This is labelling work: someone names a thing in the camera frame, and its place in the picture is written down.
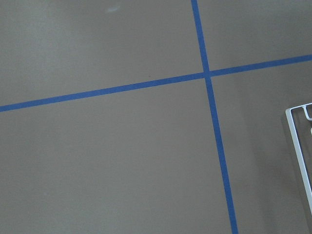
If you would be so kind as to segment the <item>brown paper table cover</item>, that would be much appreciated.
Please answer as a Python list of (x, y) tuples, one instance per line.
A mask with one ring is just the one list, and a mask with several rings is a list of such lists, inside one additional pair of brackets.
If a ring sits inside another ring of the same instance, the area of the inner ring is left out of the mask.
[(288, 108), (309, 0), (3, 0), (3, 234), (309, 234)]

